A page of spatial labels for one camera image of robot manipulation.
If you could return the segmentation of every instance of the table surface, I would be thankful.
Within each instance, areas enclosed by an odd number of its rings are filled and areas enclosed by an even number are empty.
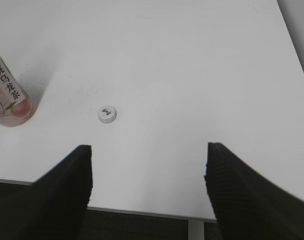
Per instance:
[[[0,125],[0,179],[88,144],[89,206],[212,220],[221,142],[304,200],[304,75],[275,0],[0,0],[0,53],[39,102]]]

